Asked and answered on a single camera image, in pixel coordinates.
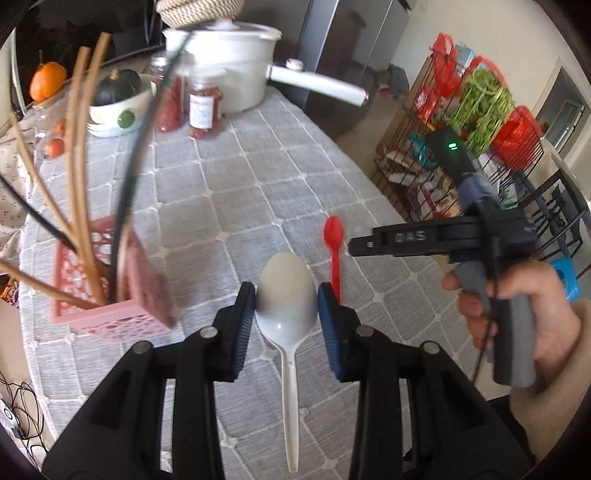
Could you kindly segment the person's right hand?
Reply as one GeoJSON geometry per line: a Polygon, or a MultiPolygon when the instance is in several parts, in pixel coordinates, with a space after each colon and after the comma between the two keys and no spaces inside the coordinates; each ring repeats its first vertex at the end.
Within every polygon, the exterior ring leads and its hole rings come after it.
{"type": "MultiPolygon", "coordinates": [[[[513,298],[518,294],[529,297],[536,322],[535,361],[538,376],[544,386],[555,380],[578,343],[582,321],[564,293],[555,270],[545,262],[529,260],[514,265],[498,280],[498,297],[513,298]]],[[[461,288],[454,273],[447,273],[442,287],[448,291],[461,288]]],[[[489,319],[484,314],[480,297],[460,293],[458,310],[467,320],[467,328],[474,346],[483,348],[487,340],[489,319]]]]}

